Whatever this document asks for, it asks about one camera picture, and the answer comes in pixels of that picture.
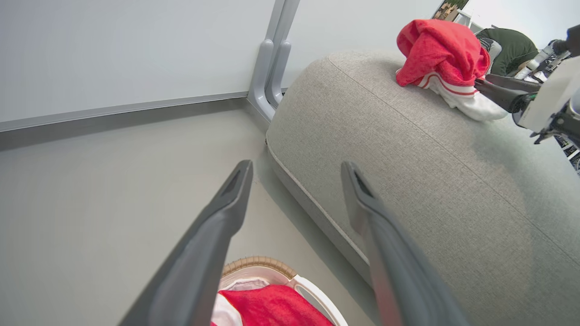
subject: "green jacket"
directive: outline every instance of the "green jacket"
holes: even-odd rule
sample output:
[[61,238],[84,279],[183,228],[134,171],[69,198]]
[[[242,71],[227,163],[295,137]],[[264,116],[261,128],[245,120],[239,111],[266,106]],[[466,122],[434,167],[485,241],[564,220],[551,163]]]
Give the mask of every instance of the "green jacket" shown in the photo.
[[482,30],[477,38],[490,38],[502,46],[502,51],[491,66],[491,73],[506,76],[516,70],[522,63],[532,60],[538,49],[527,36],[505,28],[488,28]]

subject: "person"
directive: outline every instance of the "person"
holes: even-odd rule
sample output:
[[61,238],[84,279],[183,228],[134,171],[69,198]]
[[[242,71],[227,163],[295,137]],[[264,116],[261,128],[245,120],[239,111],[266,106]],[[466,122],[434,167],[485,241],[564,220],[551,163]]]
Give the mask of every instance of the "person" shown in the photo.
[[488,73],[494,75],[508,76],[516,73],[522,64],[538,54],[532,40],[515,30],[486,28],[476,37],[490,54],[491,65]]

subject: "white wall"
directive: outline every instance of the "white wall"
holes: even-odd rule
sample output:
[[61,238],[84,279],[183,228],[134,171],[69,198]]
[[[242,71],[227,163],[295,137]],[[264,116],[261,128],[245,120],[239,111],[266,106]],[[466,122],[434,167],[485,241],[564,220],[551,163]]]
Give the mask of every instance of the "white wall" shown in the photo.
[[522,32],[540,49],[553,39],[566,39],[568,28],[580,24],[578,0],[470,0],[463,10],[482,27]]
[[301,0],[288,34],[292,44],[282,86],[312,61],[342,50],[395,50],[401,29],[429,19],[441,0]]
[[2,0],[0,122],[245,92],[273,5]]

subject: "gray sofa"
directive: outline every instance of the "gray sofa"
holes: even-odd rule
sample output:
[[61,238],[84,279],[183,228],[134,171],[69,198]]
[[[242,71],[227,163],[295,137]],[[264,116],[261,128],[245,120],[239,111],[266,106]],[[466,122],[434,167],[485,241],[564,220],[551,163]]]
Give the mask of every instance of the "gray sofa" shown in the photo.
[[402,88],[404,58],[337,53],[288,89],[267,132],[274,169],[370,283],[340,163],[365,172],[475,325],[580,325],[580,179],[554,139],[471,120]]

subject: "gray metal bracket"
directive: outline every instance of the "gray metal bracket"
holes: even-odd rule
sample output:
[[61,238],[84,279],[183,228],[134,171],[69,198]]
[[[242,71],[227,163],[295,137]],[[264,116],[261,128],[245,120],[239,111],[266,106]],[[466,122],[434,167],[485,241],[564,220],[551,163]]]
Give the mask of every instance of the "gray metal bracket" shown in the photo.
[[282,100],[282,77],[291,49],[286,38],[299,3],[300,0],[276,0],[254,66],[248,100],[268,122]]

